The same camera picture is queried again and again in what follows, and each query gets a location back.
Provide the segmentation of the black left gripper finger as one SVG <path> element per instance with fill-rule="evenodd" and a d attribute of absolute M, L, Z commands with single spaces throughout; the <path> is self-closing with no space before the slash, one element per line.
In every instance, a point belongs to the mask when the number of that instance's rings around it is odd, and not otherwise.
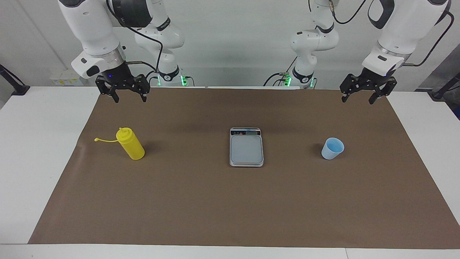
<path fill-rule="evenodd" d="M 340 84 L 340 92 L 343 95 L 341 97 L 342 102 L 345 103 L 351 94 L 356 93 L 359 90 L 358 77 L 353 74 L 348 74 Z"/>
<path fill-rule="evenodd" d="M 373 105 L 376 100 L 383 96 L 388 96 L 396 87 L 397 80 L 388 80 L 384 85 L 373 87 L 374 93 L 369 98 L 369 104 Z"/>

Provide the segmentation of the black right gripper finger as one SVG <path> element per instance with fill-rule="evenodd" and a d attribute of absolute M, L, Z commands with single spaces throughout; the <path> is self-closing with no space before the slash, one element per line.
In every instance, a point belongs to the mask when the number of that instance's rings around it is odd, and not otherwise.
<path fill-rule="evenodd" d="M 108 95 L 112 97 L 115 103 L 119 102 L 119 96 L 116 93 L 117 85 L 109 84 L 103 76 L 97 76 L 96 78 L 96 86 L 101 95 Z"/>
<path fill-rule="evenodd" d="M 143 102 L 147 101 L 147 95 L 151 90 L 151 86 L 145 75 L 134 77 L 134 92 L 138 93 Z"/>

